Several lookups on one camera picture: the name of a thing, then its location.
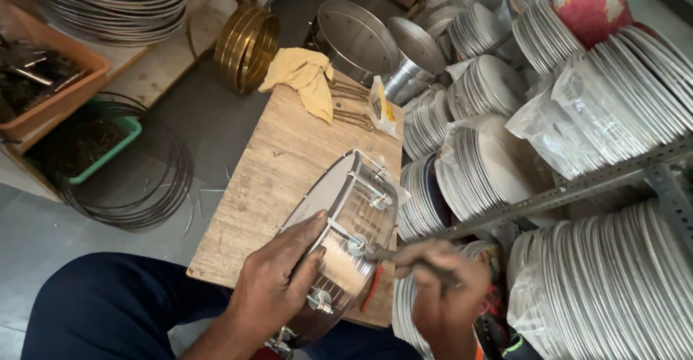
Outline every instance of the person's knee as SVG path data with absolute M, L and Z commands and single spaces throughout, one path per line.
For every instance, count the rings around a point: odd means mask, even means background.
M 124 266 L 121 254 L 91 253 L 78 257 L 61 267 L 44 283 L 36 304 L 80 298 L 86 293 L 107 291 L 121 276 Z

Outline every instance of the drum rim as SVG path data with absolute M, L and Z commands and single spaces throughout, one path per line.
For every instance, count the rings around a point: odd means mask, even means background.
M 347 151 L 344 154 L 342 154 L 342 157 L 340 157 L 339 160 L 332 163 L 332 165 L 330 165 L 330 167 L 327 168 L 323 172 L 323 174 L 315 181 L 315 183 L 313 183 L 313 186 L 310 187 L 310 189 L 308 189 L 308 192 L 306 192 L 304 194 L 301 201 L 299 201 L 299 203 L 296 205 L 296 207 L 294 207 L 294 209 L 291 211 L 291 214 L 289 214 L 286 217 L 286 221 L 284 221 L 282 226 L 279 227 L 279 231 L 274 235 L 275 237 L 277 235 L 281 234 L 284 230 L 286 230 L 286 223 L 289 222 L 289 219 L 291 218 L 291 216 L 293 216 L 293 214 L 299 209 L 301 204 L 304 202 L 305 199 L 308 198 L 310 193 L 313 192 L 313 189 L 315 188 L 315 186 L 317 186 L 322 181 L 322 179 L 325 178 L 325 176 L 327 176 L 328 173 L 330 173 L 330 170 L 332 170 L 335 166 L 337 166 L 337 164 L 339 164 L 341 161 L 344 161 L 347 157 L 349 157 L 351 155 L 355 156 L 354 161 L 353 161 L 353 165 L 351 167 L 351 171 L 358 175 L 359 171 L 361 170 L 361 166 L 363 166 L 363 160 L 362 160 L 361 152 L 356 150 L 356 149 L 352 149 L 352 150 Z M 356 183 L 355 178 L 349 178 L 349 177 L 346 178 L 344 185 L 342 185 L 340 192 L 337 194 L 337 198 L 335 199 L 334 203 L 332 203 L 332 205 L 330 206 L 330 209 L 327 211 L 327 216 L 329 218 L 337 218 L 337 216 L 339 216 L 339 214 L 342 212 L 342 208 L 344 207 L 344 204 L 347 201 L 346 198 L 349 195 L 349 192 L 353 190 L 354 183 Z M 329 231 L 328 225 L 325 226 L 325 229 L 320 233 L 319 237 L 317 237 L 317 240 L 301 256 L 301 258 L 299 259 L 297 264 L 300 264 L 300 262 L 303 261 L 304 258 L 306 258 L 306 256 L 310 252 L 312 252 L 314 249 L 316 249 L 322 243 L 322 241 L 325 240 L 325 237 L 327 237 L 327 231 Z

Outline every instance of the yellow cloth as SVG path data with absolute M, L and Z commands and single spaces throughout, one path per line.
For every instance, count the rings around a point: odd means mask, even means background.
M 332 124 L 332 95 L 325 76 L 332 81 L 335 71 L 325 54 L 305 48 L 280 48 L 258 90 L 266 92 L 286 84 L 299 92 L 307 111 Z

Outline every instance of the gray floor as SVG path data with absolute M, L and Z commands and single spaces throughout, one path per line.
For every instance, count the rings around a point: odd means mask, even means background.
M 273 11 L 282 24 L 280 45 L 302 43 L 317 7 L 325 0 L 278 0 Z M 349 0 L 381 19 L 402 14 L 388 0 Z M 269 94 L 239 97 L 216 79 L 212 59 L 203 61 L 183 77 L 152 108 L 188 144 L 195 158 L 191 202 L 184 202 L 166 223 L 141 233 L 129 233 L 91 221 L 72 208 L 0 185 L 0 360 L 15 360 L 22 351 L 31 306 L 41 285 L 66 262 L 98 251 L 129 252 L 187 265 L 212 217 L 221 192 L 236 167 Z M 165 169 L 157 152 L 158 134 L 143 137 L 120 153 L 89 181 L 84 189 L 104 201 L 143 194 L 147 179 L 157 179 Z M 183 232 L 195 205 L 193 223 Z M 204 330 L 202 321 L 171 332 L 176 352 Z

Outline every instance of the dark blue trousers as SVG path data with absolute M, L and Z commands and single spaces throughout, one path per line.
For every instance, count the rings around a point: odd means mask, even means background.
M 232 290 L 166 261 L 123 253 L 77 258 L 43 285 L 22 360 L 174 359 L 168 330 L 219 316 Z M 342 321 L 304 348 L 313 360 L 420 360 L 392 330 Z

